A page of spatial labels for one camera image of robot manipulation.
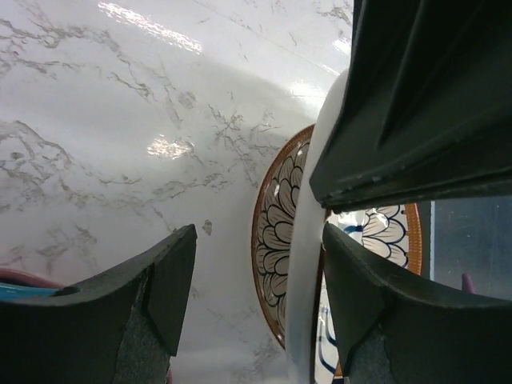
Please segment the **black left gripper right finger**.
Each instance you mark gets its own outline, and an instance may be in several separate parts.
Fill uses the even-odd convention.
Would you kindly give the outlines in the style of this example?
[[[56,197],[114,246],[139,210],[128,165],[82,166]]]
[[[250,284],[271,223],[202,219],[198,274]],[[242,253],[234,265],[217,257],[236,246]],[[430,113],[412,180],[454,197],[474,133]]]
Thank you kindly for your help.
[[[508,383],[511,304],[422,278],[323,230],[342,372],[352,383]]]

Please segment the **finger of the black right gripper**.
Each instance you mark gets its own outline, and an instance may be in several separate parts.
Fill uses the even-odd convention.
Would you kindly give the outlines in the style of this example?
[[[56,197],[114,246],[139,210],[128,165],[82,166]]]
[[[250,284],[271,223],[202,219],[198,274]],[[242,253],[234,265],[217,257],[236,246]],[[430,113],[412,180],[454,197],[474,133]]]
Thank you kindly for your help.
[[[336,212],[511,192],[511,4],[356,1],[350,67],[310,177]]]

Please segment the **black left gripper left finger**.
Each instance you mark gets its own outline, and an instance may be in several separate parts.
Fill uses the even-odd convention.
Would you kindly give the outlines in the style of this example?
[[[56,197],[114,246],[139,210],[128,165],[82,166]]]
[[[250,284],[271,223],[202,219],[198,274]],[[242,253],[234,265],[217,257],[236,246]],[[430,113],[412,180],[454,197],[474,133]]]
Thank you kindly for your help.
[[[1,301],[4,383],[164,383],[178,351],[197,234],[147,251],[49,297]]]

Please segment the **white plate with blue stripes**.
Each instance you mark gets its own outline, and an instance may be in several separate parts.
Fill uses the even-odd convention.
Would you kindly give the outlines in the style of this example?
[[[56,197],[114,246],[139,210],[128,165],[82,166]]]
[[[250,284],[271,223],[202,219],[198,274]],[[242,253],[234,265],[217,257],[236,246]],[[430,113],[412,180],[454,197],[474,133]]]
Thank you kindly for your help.
[[[315,199],[310,177],[341,113],[348,71],[344,70],[330,88],[314,124],[310,147],[294,216],[286,292],[285,344],[289,380],[311,383],[312,354],[318,305],[318,280],[321,278],[320,253],[326,210]]]

